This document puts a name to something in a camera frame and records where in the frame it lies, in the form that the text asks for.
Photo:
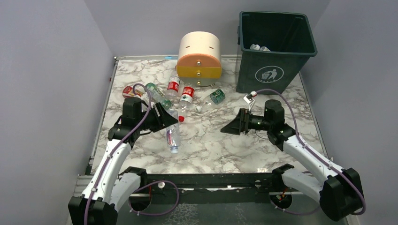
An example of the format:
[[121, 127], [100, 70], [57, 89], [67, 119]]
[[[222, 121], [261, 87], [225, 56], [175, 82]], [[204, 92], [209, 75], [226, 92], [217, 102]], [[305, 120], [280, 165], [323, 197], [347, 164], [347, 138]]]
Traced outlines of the crushed clear bottle pink label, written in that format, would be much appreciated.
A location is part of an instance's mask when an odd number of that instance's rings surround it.
[[168, 113], [177, 119], [177, 123], [166, 128], [166, 141], [171, 154], [177, 154], [179, 147], [181, 146], [178, 111], [169, 110]]

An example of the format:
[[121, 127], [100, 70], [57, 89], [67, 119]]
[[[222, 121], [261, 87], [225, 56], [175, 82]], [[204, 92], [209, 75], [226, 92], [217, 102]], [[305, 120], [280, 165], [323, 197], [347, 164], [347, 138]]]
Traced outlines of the clear bottle dark green label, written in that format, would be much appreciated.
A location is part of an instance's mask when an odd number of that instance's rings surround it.
[[194, 109], [198, 113], [213, 110], [217, 108], [225, 98], [225, 93], [221, 89], [216, 89], [201, 100]]

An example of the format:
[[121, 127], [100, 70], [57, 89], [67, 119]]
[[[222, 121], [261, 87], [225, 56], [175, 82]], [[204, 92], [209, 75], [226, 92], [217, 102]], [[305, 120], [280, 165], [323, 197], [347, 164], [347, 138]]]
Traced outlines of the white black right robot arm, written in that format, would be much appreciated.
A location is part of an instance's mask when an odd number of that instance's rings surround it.
[[268, 140], [279, 150], [300, 162], [308, 174], [291, 165], [274, 169], [275, 186], [293, 188], [316, 201], [325, 215], [333, 221], [364, 209], [360, 175], [353, 168], [344, 169], [327, 159], [285, 122], [285, 111], [278, 100], [265, 102], [263, 116], [253, 115], [241, 108], [235, 119], [220, 132], [240, 135], [249, 130], [266, 131]]

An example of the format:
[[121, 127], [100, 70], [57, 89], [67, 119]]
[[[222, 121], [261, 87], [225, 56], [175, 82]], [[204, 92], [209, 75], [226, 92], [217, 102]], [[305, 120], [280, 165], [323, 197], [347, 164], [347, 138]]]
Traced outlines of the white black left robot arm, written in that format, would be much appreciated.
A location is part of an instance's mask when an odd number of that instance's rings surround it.
[[115, 225], [118, 212], [129, 196], [144, 187], [146, 171], [118, 174], [141, 131], [157, 132], [178, 120], [160, 103], [154, 107], [140, 98], [124, 100], [122, 114], [108, 132], [106, 152], [91, 181], [79, 197], [71, 197], [68, 210], [74, 225]]

